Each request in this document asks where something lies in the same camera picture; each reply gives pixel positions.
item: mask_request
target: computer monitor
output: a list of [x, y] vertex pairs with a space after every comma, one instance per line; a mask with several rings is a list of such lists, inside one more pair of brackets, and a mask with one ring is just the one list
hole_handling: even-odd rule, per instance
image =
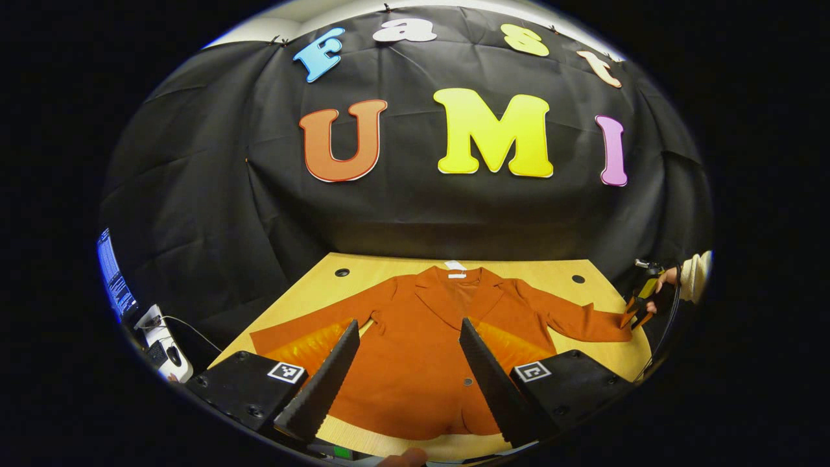
[[139, 304], [127, 288], [124, 276], [115, 261], [115, 252], [112, 249], [110, 229], [104, 229], [98, 238], [98, 260], [103, 274], [104, 285], [110, 298], [110, 306], [115, 312], [118, 322], [132, 327]]

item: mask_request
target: orange coat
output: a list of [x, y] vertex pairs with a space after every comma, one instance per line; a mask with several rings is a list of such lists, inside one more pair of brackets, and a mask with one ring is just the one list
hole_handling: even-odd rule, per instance
[[[466, 273], [466, 278], [449, 278]], [[630, 315], [600, 312], [503, 279], [484, 268], [390, 278], [352, 297], [251, 334], [265, 355], [344, 319], [363, 326], [360, 348], [329, 415], [382, 435], [430, 440], [445, 434], [500, 433], [458, 338], [464, 316], [556, 354], [547, 326], [585, 342], [631, 339]]]

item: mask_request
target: monitor screen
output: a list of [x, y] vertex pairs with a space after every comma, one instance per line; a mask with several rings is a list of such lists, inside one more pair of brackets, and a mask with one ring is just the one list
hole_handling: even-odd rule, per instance
[[136, 301], [133, 294], [129, 292], [124, 276], [121, 275], [118, 263], [115, 261], [109, 229], [105, 229], [98, 238], [98, 260], [104, 275], [107, 295], [110, 297], [110, 305], [115, 311], [118, 322], [121, 322], [125, 314], [136, 305]]

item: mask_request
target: coat lapel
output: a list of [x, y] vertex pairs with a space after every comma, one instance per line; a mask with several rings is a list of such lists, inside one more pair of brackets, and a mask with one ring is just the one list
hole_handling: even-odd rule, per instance
[[[453, 306], [453, 301], [447, 294], [438, 274], [447, 274], [448, 271], [433, 266], [418, 274], [415, 281], [415, 294], [447, 325], [461, 330], [461, 319], [464, 311]], [[470, 303], [468, 314], [482, 319], [496, 305], [503, 292], [497, 287], [503, 280], [494, 273], [481, 268], [479, 287]]]

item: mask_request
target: coat collar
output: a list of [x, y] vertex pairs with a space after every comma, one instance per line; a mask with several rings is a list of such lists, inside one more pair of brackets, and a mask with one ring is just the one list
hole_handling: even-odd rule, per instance
[[[465, 273], [466, 278], [450, 279], [450, 273]], [[433, 266], [415, 277], [415, 293], [446, 324], [458, 331], [461, 330], [461, 320], [465, 316], [464, 311], [453, 306], [446, 285], [453, 283], [473, 283], [478, 281], [479, 286], [476, 295], [470, 303], [468, 316], [482, 319], [499, 301], [501, 291], [499, 284], [504, 279], [484, 268], [471, 269], [469, 271], [446, 270]]]

